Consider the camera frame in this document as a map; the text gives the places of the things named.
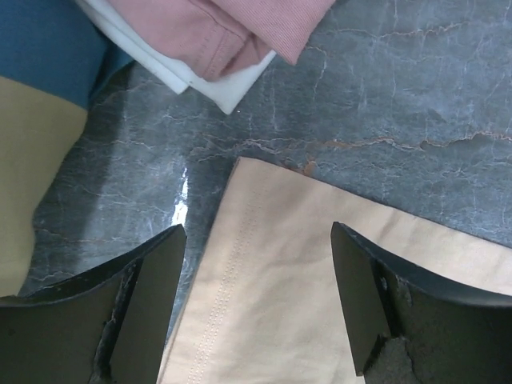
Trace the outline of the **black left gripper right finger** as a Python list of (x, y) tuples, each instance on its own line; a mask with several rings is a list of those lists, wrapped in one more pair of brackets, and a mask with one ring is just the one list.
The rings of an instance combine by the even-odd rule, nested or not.
[(332, 225), (354, 370), (369, 383), (508, 383), (511, 298), (456, 282)]

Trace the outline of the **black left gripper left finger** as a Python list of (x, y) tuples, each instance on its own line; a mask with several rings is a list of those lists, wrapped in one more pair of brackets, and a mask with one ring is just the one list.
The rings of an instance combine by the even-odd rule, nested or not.
[(2, 382), (156, 382), (185, 245), (172, 226), (72, 278), (2, 298)]

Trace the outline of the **beige t shirt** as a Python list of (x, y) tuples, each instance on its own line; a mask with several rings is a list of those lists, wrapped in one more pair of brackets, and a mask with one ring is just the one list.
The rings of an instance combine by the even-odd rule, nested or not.
[(335, 222), (435, 273), (511, 292), (507, 247), (240, 158), (158, 380), (359, 383), (334, 276)]

